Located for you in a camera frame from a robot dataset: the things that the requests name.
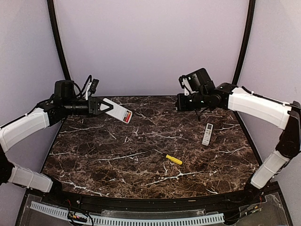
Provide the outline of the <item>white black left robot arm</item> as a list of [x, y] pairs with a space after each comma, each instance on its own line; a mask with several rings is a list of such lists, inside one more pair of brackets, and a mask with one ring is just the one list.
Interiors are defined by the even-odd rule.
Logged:
[[1, 126], [0, 128], [0, 182], [48, 193], [48, 198], [56, 205], [66, 202], [66, 194], [59, 188], [60, 183], [50, 177], [10, 162], [6, 153], [17, 143], [33, 133], [51, 127], [69, 115], [98, 116], [113, 110], [114, 106], [98, 97], [83, 99], [82, 91], [74, 89], [78, 85], [71, 80], [55, 83], [51, 97], [37, 103], [27, 114]]

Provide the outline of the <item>white remote control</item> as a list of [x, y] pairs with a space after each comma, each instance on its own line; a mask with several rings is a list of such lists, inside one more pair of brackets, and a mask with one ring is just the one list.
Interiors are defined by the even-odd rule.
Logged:
[[121, 105], [118, 105], [117, 103], [115, 103], [115, 102], [113, 102], [113, 101], [111, 101], [107, 98], [104, 98], [104, 101], [106, 101], [106, 102], [113, 105], [113, 110], [110, 110], [110, 111], [106, 112], [106, 114], [113, 117], [113, 118], [115, 118], [115, 119], [117, 119], [117, 120], [119, 120], [119, 121], [121, 121], [121, 122], [123, 122], [123, 123], [126, 123], [126, 122], [123, 121], [123, 116], [124, 116], [126, 111], [129, 111], [130, 113], [132, 113], [132, 111], [124, 108]]

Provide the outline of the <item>yellow handled screwdriver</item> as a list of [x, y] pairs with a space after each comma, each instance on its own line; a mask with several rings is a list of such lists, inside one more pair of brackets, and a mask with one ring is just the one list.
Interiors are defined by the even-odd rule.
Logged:
[[176, 163], [178, 165], [182, 165], [183, 164], [183, 162], [181, 160], [179, 160], [179, 159], [177, 159], [177, 158], [175, 158], [173, 156], [170, 156], [168, 154], [162, 153], [162, 152], [160, 152], [160, 151], [158, 151], [156, 149], [154, 149], [154, 151], [157, 152], [157, 153], [159, 153], [159, 154], [161, 154], [161, 155], [163, 155], [165, 158], [169, 159], [170, 161], [172, 161], [172, 162], [174, 162], [174, 163]]

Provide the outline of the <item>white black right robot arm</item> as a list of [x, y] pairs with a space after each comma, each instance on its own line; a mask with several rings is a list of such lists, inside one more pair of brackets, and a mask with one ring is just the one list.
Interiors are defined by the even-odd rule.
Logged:
[[177, 95], [176, 109], [180, 112], [221, 108], [246, 113], [282, 130], [275, 150], [249, 179], [246, 190], [240, 193], [242, 203], [252, 203], [258, 191], [301, 152], [300, 103], [277, 101], [231, 83], [215, 86], [205, 68], [180, 76], [179, 83], [184, 90]]

